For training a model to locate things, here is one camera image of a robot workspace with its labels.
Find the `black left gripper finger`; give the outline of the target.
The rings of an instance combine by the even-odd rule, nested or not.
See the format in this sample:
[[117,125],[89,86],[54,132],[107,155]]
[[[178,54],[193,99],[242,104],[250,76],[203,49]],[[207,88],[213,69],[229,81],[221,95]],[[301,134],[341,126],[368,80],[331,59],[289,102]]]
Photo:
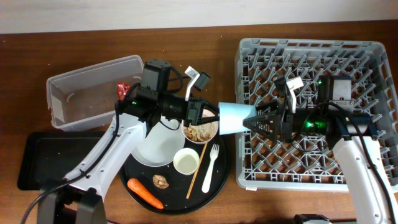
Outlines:
[[200,102],[200,110],[199,110],[200,117],[202,117],[204,109],[209,110],[214,114],[218,114],[220,112],[220,109],[216,105],[214,105],[213,103],[209,102],[204,98],[199,98],[199,102]]
[[198,118],[194,122],[194,125],[203,125],[203,124],[207,124],[207,123],[218,122],[219,120],[220,120],[219,116],[202,117],[202,118]]

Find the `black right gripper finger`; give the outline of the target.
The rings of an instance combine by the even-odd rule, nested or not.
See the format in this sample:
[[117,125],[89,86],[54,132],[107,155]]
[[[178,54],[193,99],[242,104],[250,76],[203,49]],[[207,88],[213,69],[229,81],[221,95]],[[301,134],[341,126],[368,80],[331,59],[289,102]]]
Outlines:
[[279,134],[279,116],[271,113],[247,118],[243,121],[243,126],[274,142]]
[[272,100],[256,107],[257,114],[266,114],[278,109],[279,102],[277,100]]

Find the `pink bowl with food scraps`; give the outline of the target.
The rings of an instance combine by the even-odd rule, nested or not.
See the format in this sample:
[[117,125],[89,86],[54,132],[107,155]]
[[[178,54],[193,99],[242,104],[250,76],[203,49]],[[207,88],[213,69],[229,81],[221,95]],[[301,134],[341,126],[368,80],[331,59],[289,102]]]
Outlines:
[[217,121],[201,124],[198,126],[193,126],[190,124],[188,127],[182,125],[182,133],[186,137],[187,140],[195,143],[195,144],[204,144],[212,140],[219,128],[219,123]]

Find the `light blue cup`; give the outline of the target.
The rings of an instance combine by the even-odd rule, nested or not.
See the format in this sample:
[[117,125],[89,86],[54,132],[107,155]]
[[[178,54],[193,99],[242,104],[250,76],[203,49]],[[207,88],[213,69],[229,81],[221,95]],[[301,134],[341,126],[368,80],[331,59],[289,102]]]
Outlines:
[[249,131],[244,127],[243,121],[256,116],[256,108],[253,105],[239,103],[219,102],[219,134],[235,134]]

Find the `white paper cup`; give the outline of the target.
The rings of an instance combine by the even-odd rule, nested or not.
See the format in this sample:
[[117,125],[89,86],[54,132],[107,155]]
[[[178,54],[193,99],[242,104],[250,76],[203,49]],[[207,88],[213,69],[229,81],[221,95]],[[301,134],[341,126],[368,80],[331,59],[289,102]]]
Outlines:
[[191,148],[183,148],[174,155],[174,168],[183,175],[192,175],[199,167],[200,157]]

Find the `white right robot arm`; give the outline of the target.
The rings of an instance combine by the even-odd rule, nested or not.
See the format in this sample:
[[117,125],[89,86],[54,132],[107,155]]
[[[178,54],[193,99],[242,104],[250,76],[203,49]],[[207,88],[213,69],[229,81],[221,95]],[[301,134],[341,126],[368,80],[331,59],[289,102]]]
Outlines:
[[271,141],[292,144],[299,136],[325,137],[345,176],[358,223],[397,223],[397,200],[381,161],[377,129],[367,113],[354,112],[349,76],[324,76],[318,81],[317,103],[297,109],[288,84],[278,79],[283,103],[256,107],[243,126]]

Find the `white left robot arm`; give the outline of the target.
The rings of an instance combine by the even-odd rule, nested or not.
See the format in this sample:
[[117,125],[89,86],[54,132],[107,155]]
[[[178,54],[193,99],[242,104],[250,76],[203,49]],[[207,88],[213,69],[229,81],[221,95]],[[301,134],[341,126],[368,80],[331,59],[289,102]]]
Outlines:
[[205,108],[219,113],[217,106],[189,91],[178,96],[176,89],[168,88],[171,72],[183,80],[164,60],[145,63],[141,81],[115,102],[113,120],[103,137],[61,181],[43,185],[22,223],[34,207],[38,208],[37,223],[107,223],[104,198],[109,186],[132,150],[162,118],[181,121],[186,127],[219,121],[219,116],[203,117]]

